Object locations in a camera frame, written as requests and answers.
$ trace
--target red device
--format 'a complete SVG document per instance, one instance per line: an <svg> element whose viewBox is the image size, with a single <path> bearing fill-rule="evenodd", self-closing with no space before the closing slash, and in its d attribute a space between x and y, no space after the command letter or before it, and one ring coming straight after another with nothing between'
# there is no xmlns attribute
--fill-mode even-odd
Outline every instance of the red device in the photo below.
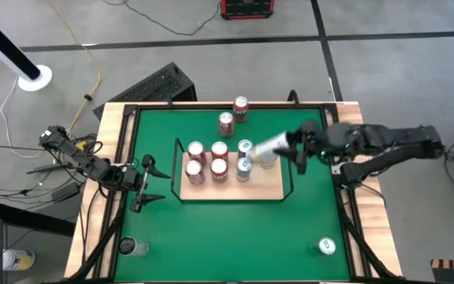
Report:
<svg viewBox="0 0 454 284"><path fill-rule="evenodd" d="M273 14L274 0L221 0L221 16L231 19L261 19Z"/></svg>

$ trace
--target green table surface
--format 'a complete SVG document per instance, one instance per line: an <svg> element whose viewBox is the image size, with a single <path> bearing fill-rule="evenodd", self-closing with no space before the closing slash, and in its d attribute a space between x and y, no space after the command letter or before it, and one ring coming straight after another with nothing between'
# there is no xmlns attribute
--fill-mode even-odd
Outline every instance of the green table surface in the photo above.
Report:
<svg viewBox="0 0 454 284"><path fill-rule="evenodd" d="M157 168L171 175L175 138L185 150L198 140L210 149L224 141L230 151L249 139L254 144L294 130L303 121L321 121L318 110L250 110L236 123L234 135L218 133L220 110L144 110L134 157L155 157ZM175 186L179 192L181 159ZM180 201L170 180L150 177L147 193L165 195L136 214L128 209L122 237L150 243L146 256L118 255L116 281L274 281L349 279L341 225L330 169L310 159L307 173L292 166L295 192L279 201ZM289 191L288 164L282 163L284 191ZM336 252L322 255L311 246L331 237Z"/></svg>

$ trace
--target gray floor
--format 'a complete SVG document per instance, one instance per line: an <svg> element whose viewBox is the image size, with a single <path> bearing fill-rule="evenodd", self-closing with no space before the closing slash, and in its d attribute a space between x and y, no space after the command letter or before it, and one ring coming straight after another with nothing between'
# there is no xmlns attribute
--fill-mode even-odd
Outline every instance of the gray floor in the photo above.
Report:
<svg viewBox="0 0 454 284"><path fill-rule="evenodd" d="M173 35L124 6L108 6L100 0L55 3L82 43L191 38ZM217 1L131 3L175 29L190 32L214 13ZM328 35L454 31L454 1L320 0L319 4ZM0 0L0 28L20 46L74 44L62 22L41 0ZM315 36L317 30L308 0L277 0L275 14L267 20L224 21L216 16L192 38ZM344 100L360 101L365 122L391 127L431 124L447 145L454 141L454 38L329 44ZM91 114L92 108L169 62L176 62L195 82L200 100L230 100L241 94L252 100L279 100L285 99L290 89L296 89L304 100L333 100L318 42L95 50L93 54L100 64L102 84L74 129L76 135L97 132L99 122ZM6 113L14 145L36 147L39 134L48 125L69 125L83 94L95 82L95 69L84 51L34 52L28 56L51 67L54 80L40 92L17 89ZM13 73L0 62L0 106L13 80ZM6 144L1 115L0 144ZM42 176L24 172L50 162L47 155L20 159L0 149L0 188L33 186ZM454 176L454 164L450 167ZM55 173L43 188L66 178L64 173ZM442 160L395 166L380 181L404 275L433 280L430 260L454 259L454 186L445 176ZM49 199L40 196L19 201ZM79 201L76 198L41 211L69 217L78 212ZM34 205L0 202L21 208ZM9 243L22 232L9 230ZM59 279L69 244L65 237L29 234L18 248L36 251L36 266L9 274L9 282Z"/></svg>

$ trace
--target red soda can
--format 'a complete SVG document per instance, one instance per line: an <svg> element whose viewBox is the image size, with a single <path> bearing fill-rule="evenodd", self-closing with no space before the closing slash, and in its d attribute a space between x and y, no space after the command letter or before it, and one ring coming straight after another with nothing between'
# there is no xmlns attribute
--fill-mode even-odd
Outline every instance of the red soda can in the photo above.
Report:
<svg viewBox="0 0 454 284"><path fill-rule="evenodd" d="M229 162L229 148L227 148L227 144L218 141L211 146L211 160L214 159L223 159L227 163Z"/></svg>
<svg viewBox="0 0 454 284"><path fill-rule="evenodd" d="M193 185L201 185L204 182L203 166L198 161L189 161L185 166L185 173Z"/></svg>
<svg viewBox="0 0 454 284"><path fill-rule="evenodd" d="M203 166L206 165L206 152L200 142L194 141L188 145L188 156L191 160L195 160Z"/></svg>
<svg viewBox="0 0 454 284"><path fill-rule="evenodd" d="M218 131L222 137L231 137L234 134L233 115L225 112L218 117Z"/></svg>
<svg viewBox="0 0 454 284"><path fill-rule="evenodd" d="M237 122L246 121L248 117L248 99L238 96L234 99L234 120Z"/></svg>
<svg viewBox="0 0 454 284"><path fill-rule="evenodd" d="M227 181L227 162L223 159L215 159L211 162L211 178L216 183Z"/></svg>

